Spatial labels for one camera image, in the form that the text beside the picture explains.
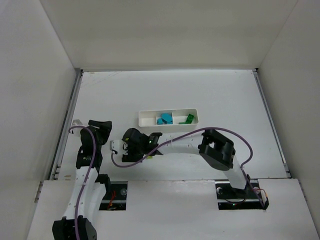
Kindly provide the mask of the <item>green long lego brick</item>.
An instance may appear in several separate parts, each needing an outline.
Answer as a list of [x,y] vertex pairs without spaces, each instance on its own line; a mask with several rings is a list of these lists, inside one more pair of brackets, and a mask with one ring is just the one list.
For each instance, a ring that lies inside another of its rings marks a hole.
[[183,122],[179,122],[178,124],[179,125],[188,125],[188,124],[192,124],[193,123],[193,120],[194,120],[195,116],[193,114],[189,114],[186,118],[185,121]]

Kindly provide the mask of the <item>teal oval lego piece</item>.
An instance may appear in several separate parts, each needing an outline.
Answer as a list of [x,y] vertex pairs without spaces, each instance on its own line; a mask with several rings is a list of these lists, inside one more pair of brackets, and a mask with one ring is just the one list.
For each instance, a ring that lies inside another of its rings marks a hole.
[[173,124],[173,117],[169,113],[163,113],[160,119],[162,119],[163,124]]

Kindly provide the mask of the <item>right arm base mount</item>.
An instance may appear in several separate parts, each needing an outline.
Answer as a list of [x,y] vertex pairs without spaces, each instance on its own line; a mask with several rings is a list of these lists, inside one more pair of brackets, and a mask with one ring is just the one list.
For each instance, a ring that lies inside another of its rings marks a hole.
[[252,182],[244,190],[232,188],[227,182],[215,184],[219,210],[266,210],[269,198],[258,182]]

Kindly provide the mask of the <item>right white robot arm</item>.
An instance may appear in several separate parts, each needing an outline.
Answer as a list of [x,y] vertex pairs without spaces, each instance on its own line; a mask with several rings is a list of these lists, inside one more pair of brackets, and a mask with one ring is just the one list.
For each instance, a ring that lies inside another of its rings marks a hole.
[[186,133],[141,133],[128,129],[122,139],[122,161],[141,162],[148,157],[169,154],[191,154],[202,157],[213,169],[222,171],[232,188],[245,190],[247,180],[236,159],[234,142],[215,129]]

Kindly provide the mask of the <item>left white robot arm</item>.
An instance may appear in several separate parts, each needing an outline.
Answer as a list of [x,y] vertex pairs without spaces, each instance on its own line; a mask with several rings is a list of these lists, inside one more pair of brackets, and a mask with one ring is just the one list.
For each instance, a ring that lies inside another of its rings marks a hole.
[[90,120],[84,126],[77,120],[68,131],[80,137],[81,146],[71,197],[62,218],[54,221],[52,234],[56,240],[96,240],[94,219],[104,196],[111,190],[109,176],[99,171],[103,161],[102,146],[109,139],[112,122]]

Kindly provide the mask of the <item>blue square lego brick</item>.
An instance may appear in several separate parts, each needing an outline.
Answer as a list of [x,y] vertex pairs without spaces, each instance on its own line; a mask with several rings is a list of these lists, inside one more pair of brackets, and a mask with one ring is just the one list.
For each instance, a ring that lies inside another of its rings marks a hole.
[[163,124],[163,120],[161,118],[158,118],[156,122],[157,122],[158,125],[162,125]]

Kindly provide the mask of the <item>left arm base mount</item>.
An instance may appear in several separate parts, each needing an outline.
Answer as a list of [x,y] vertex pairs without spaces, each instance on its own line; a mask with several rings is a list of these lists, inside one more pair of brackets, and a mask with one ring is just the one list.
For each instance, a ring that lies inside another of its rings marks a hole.
[[128,182],[112,181],[107,174],[101,174],[97,182],[106,187],[106,194],[100,203],[100,211],[125,211],[127,207]]

